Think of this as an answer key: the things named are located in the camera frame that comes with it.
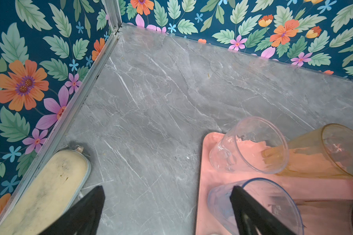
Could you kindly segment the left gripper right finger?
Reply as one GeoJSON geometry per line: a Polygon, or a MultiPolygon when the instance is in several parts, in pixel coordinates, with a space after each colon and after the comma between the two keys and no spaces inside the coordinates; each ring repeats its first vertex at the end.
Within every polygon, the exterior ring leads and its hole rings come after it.
{"type": "Polygon", "coordinates": [[[241,235],[293,235],[294,232],[282,224],[242,187],[235,186],[230,202],[239,234],[241,235]]]}

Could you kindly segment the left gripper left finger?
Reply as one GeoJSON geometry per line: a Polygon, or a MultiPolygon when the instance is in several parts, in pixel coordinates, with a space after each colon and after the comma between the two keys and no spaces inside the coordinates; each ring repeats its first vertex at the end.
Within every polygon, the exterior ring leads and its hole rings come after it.
{"type": "Polygon", "coordinates": [[[103,186],[94,187],[41,234],[95,235],[99,227],[105,199],[103,186]]]}

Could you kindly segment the blue transparent cup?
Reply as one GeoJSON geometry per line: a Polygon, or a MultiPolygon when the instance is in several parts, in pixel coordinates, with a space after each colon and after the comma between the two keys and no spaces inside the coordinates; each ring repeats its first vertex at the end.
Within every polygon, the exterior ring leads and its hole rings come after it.
{"type": "Polygon", "coordinates": [[[211,214],[232,235],[238,235],[234,211],[229,197],[235,186],[242,187],[267,211],[297,235],[304,234],[300,212],[291,196],[277,183],[265,178],[253,178],[213,188],[207,198],[211,214]]]}

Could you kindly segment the grey smoky cup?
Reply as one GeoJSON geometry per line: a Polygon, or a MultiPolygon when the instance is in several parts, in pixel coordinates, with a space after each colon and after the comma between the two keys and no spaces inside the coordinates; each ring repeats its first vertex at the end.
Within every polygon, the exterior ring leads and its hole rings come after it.
{"type": "Polygon", "coordinates": [[[306,235],[353,235],[353,200],[295,200],[306,235]]]}

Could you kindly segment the pink plastic tray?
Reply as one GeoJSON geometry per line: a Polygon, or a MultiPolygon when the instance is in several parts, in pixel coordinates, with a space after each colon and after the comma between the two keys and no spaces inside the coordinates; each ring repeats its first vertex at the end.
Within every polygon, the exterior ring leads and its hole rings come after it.
{"type": "Polygon", "coordinates": [[[293,199],[342,199],[353,200],[353,180],[314,179],[280,177],[258,172],[225,173],[217,171],[210,163],[211,149],[224,134],[211,132],[204,137],[202,144],[201,174],[197,205],[196,235],[229,235],[230,233],[209,212],[207,197],[209,191],[223,184],[247,181],[253,178],[266,178],[278,183],[293,199]]]}

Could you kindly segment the clear transparent cup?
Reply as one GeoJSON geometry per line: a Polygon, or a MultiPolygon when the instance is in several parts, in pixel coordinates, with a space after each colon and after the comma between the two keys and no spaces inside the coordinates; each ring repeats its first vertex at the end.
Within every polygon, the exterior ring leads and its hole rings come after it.
{"type": "Polygon", "coordinates": [[[284,135],[270,121],[247,117],[218,141],[209,160],[222,172],[276,174],[288,165],[289,148],[284,135]]]}

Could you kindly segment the yellow tall cup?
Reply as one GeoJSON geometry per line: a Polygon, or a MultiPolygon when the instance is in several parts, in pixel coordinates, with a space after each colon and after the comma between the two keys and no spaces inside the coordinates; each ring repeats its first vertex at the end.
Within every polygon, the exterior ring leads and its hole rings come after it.
{"type": "Polygon", "coordinates": [[[278,176],[353,179],[353,130],[336,123],[288,142],[289,160],[278,176]]]}

